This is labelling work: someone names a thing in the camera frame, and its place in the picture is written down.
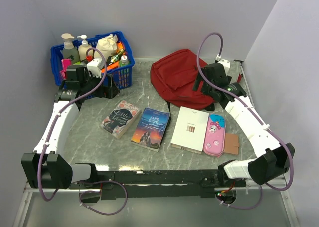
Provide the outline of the red backpack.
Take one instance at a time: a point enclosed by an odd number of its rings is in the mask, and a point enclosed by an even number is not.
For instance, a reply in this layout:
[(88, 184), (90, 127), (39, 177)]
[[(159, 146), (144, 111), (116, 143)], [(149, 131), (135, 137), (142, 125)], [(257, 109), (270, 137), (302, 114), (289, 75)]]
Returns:
[(213, 98), (193, 91), (198, 74), (196, 55), (182, 49), (153, 63), (150, 81), (162, 99), (177, 107), (213, 111)]

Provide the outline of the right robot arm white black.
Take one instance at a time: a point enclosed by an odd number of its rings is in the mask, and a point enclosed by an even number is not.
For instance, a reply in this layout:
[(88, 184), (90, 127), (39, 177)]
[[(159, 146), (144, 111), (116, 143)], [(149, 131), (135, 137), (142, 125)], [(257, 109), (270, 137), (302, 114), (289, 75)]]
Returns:
[(249, 178), (259, 185), (286, 173), (292, 167), (295, 149), (274, 136), (269, 125), (258, 115), (238, 82), (231, 82), (221, 62), (199, 69), (193, 88), (210, 96), (236, 121), (251, 143), (255, 159), (233, 160), (221, 166), (218, 182), (229, 186), (235, 179)]

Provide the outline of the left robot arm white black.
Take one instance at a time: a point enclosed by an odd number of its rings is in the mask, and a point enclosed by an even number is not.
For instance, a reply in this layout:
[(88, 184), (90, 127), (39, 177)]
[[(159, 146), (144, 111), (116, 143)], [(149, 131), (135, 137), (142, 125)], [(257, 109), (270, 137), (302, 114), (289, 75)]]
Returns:
[(22, 156), (21, 164), (32, 188), (66, 189), (81, 181), (87, 188), (96, 186), (99, 176), (93, 164), (69, 164), (62, 156), (69, 130), (87, 96), (115, 97), (119, 90), (110, 74), (107, 84), (83, 65), (66, 69), (66, 79), (61, 82), (54, 98), (53, 112), (47, 128), (32, 153)]

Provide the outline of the brown leather wallet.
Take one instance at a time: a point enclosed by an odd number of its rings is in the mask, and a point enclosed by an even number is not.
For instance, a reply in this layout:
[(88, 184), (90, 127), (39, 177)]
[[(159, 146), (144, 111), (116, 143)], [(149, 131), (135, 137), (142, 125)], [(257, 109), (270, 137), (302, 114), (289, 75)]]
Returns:
[(238, 155), (239, 147), (239, 137), (235, 134), (226, 133), (224, 142), (224, 153)]

